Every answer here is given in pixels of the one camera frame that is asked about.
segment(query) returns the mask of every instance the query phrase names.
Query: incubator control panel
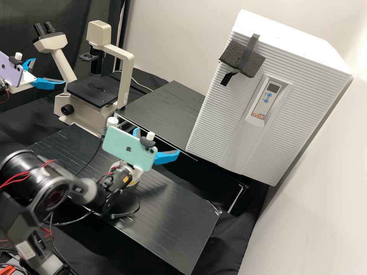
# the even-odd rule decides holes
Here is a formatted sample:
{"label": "incubator control panel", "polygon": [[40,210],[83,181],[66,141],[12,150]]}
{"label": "incubator control panel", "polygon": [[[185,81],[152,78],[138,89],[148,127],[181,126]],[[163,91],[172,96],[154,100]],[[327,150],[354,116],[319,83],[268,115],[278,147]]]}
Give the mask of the incubator control panel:
{"label": "incubator control panel", "polygon": [[265,120],[266,115],[282,88],[283,84],[269,80],[265,89],[262,91],[255,108],[252,110],[251,115],[261,120]]}

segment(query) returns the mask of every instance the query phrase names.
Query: white knob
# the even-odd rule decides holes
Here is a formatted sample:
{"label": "white knob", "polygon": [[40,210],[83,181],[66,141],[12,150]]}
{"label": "white knob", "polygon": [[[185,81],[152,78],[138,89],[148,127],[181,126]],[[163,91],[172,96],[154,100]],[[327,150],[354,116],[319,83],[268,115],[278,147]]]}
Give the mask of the white knob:
{"label": "white knob", "polygon": [[21,53],[16,52],[15,53],[15,59],[22,60],[23,55]]}
{"label": "white knob", "polygon": [[114,117],[114,116],[110,116],[108,119],[107,119],[107,123],[106,123],[106,126],[109,127],[109,126],[115,126],[117,127],[117,125],[119,124],[119,120],[118,118]]}
{"label": "white knob", "polygon": [[147,134],[146,134],[146,139],[147,140],[154,140],[154,137],[156,136],[156,134],[155,133],[153,133],[153,132],[148,132]]}

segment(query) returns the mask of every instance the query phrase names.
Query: black foam block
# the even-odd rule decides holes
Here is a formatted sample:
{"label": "black foam block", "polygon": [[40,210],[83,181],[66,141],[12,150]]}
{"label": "black foam block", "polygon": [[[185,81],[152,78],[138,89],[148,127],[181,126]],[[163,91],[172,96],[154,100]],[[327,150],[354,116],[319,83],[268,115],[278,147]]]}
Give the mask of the black foam block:
{"label": "black foam block", "polygon": [[244,75],[253,78],[265,61],[265,57],[255,51],[252,51],[247,58],[244,66],[242,68],[239,68],[238,63],[242,56],[245,54],[245,51],[245,45],[242,45],[241,43],[232,40],[228,44],[227,48],[225,49],[219,60],[231,66],[232,68],[240,70],[241,73],[243,73]]}

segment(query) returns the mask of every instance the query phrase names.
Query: mint green iphone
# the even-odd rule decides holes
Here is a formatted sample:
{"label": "mint green iphone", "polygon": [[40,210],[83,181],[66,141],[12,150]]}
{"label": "mint green iphone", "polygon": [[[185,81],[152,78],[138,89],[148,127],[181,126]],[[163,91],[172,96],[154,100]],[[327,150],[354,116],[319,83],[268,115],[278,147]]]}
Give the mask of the mint green iphone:
{"label": "mint green iphone", "polygon": [[152,168],[158,151],[155,146],[147,149],[137,137],[116,127],[107,129],[102,149],[145,172]]}

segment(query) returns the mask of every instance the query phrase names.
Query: white wall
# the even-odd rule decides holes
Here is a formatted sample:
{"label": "white wall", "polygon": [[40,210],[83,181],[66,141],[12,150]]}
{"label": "white wall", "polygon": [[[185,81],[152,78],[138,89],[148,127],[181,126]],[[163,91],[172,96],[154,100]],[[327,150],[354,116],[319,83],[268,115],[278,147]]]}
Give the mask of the white wall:
{"label": "white wall", "polygon": [[357,78],[261,214],[240,275],[366,274],[366,106]]}
{"label": "white wall", "polygon": [[205,94],[241,8],[322,37],[345,57],[366,0],[136,0],[125,49],[135,66]]}

